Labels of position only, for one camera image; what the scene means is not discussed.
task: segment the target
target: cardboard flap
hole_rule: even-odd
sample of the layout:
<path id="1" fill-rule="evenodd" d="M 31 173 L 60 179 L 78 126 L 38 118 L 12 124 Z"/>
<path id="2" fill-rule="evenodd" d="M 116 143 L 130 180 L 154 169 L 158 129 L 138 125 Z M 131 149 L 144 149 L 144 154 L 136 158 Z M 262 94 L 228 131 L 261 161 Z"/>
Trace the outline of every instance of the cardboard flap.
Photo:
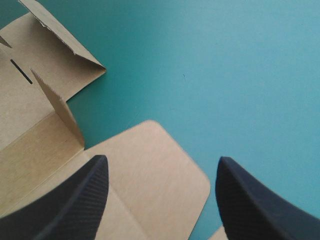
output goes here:
<path id="1" fill-rule="evenodd" d="M 121 202 L 107 204 L 104 214 L 125 206 L 148 239 L 188 239 L 210 182 L 158 123 L 143 122 L 85 152 L 108 158 L 109 184 Z M 116 217 L 107 216 L 105 226 Z"/>
<path id="2" fill-rule="evenodd" d="M 101 68 L 102 66 L 98 60 L 81 44 L 78 40 L 60 23 L 57 19 L 47 11 L 39 2 L 35 0 L 19 0 L 24 5 L 42 26 L 52 31 L 68 48 L 72 50 L 75 55 L 83 57 Z"/>
<path id="3" fill-rule="evenodd" d="M 6 40 L 4 40 L 4 38 L 2 36 L 0 36 L 0 44 L 3 44 L 5 46 L 7 46 L 8 48 L 11 48 L 11 46 L 9 45 L 9 43 L 7 43 Z"/>
<path id="4" fill-rule="evenodd" d="M 42 88 L 44 94 L 52 104 L 55 112 L 59 115 L 67 128 L 75 135 L 79 143 L 82 146 L 85 146 L 85 139 L 66 102 L 63 101 L 63 99 L 50 86 L 45 84 L 41 77 L 33 69 L 31 69 L 31 71 Z"/>

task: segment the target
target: flattened cardboard box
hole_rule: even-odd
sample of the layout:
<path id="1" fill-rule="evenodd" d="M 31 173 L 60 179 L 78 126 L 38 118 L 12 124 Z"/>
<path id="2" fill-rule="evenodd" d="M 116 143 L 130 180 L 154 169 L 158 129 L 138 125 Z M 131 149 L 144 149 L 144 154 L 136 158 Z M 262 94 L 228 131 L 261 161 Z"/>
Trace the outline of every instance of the flattened cardboard box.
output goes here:
<path id="1" fill-rule="evenodd" d="M 154 121 L 84 150 L 66 101 L 106 69 L 42 5 L 20 2 L 31 13 L 0 30 L 0 216 L 106 155 L 96 239 L 187 239 L 210 192 L 205 174 Z"/>

